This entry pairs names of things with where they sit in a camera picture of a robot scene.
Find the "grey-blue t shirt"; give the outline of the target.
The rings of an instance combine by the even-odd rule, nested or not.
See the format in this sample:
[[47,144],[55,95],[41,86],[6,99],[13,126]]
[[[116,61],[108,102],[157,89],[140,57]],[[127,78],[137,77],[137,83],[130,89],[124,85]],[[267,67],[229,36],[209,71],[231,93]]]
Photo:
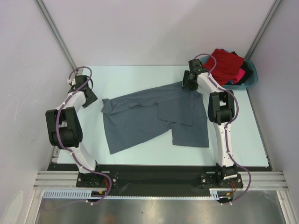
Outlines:
[[103,124],[111,154],[171,131],[172,143],[209,147],[203,95],[180,82],[103,99]]

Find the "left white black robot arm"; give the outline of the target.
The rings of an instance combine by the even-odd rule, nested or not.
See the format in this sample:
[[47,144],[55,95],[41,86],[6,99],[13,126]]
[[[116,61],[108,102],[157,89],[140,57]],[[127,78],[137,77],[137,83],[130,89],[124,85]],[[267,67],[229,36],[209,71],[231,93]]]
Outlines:
[[103,182],[103,174],[95,170],[97,162],[83,144],[83,130],[77,115],[80,109],[87,108],[98,99],[89,86],[91,81],[87,75],[74,77],[70,81],[67,98],[56,109],[47,110],[45,117],[51,145],[66,151],[79,172],[88,173],[87,181],[97,187]]

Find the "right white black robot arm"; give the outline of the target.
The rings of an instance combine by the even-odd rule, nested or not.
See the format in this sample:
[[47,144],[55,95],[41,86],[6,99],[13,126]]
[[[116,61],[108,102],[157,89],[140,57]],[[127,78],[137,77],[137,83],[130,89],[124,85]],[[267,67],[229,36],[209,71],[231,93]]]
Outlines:
[[188,64],[189,70],[184,72],[182,87],[197,90],[200,86],[209,94],[207,115],[213,123],[217,139],[216,171],[212,179],[203,184],[229,188],[238,175],[231,141],[231,125],[236,115],[234,94],[218,84],[211,72],[203,68],[199,59],[192,59]]

